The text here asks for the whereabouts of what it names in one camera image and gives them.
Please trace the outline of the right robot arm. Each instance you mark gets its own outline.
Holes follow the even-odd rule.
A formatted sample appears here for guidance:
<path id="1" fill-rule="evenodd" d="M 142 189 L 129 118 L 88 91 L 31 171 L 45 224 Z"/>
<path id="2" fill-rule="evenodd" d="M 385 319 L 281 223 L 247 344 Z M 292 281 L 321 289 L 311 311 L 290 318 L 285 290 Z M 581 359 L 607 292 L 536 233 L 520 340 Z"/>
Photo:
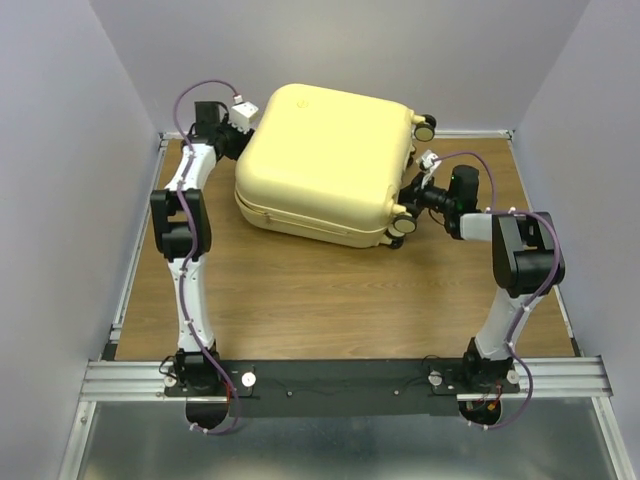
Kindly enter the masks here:
<path id="1" fill-rule="evenodd" d="M 470 392 L 503 387 L 531 312 L 564 279 L 559 240 L 547 212 L 480 210 L 476 168 L 455 166 L 445 189 L 435 185 L 433 170 L 422 170 L 401 189 L 400 204 L 412 219 L 425 210 L 441 214 L 445 231 L 455 240 L 490 243 L 497 285 L 484 325 L 462 358 L 452 362 L 452 380 Z"/>

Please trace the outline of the cream yellow suitcase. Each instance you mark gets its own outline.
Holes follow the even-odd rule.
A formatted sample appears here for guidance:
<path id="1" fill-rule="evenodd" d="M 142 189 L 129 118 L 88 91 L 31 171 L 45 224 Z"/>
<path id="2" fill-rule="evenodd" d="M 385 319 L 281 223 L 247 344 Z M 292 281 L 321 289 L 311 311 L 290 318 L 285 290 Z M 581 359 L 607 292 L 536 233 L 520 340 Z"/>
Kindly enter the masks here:
<path id="1" fill-rule="evenodd" d="M 235 168 L 255 227 L 353 248 L 397 246 L 417 228 L 401 199 L 416 141 L 436 119 L 381 98 L 300 83 L 269 98 Z"/>

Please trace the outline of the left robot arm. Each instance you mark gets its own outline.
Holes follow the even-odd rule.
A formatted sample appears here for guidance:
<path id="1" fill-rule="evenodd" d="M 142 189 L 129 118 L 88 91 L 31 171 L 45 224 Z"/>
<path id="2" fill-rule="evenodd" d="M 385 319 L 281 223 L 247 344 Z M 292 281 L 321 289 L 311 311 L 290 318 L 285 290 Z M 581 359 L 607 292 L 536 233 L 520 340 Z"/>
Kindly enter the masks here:
<path id="1" fill-rule="evenodd" d="M 239 95 L 218 120 L 196 119 L 183 133 L 181 161 L 171 180 L 150 195 L 157 250 L 167 261 L 178 312 L 177 352 L 167 373 L 185 395 L 231 396 L 235 386 L 220 365 L 216 338 L 208 316 L 204 273 L 212 246 L 212 230 L 204 186 L 219 160 L 236 160 L 254 133 L 259 108 Z"/>

